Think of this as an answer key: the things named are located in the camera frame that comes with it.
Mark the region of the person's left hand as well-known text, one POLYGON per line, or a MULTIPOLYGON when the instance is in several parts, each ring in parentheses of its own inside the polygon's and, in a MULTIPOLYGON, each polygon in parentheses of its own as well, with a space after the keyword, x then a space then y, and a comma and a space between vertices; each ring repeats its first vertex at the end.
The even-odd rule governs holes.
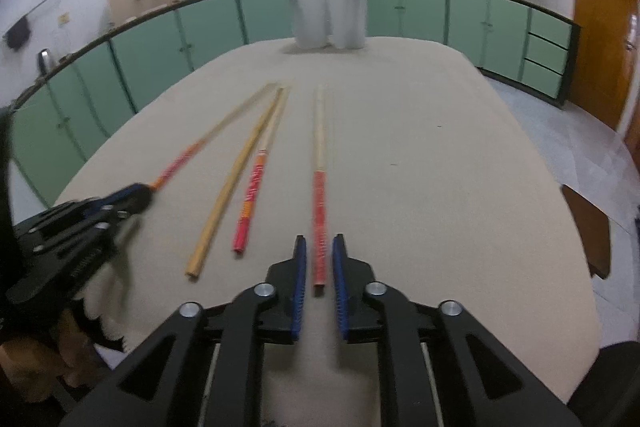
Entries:
POLYGON ((65 310, 54 330, 53 343, 13 339, 1 345, 1 368, 27 402, 41 402, 62 378, 72 388, 94 387, 111 373, 89 337, 65 310))

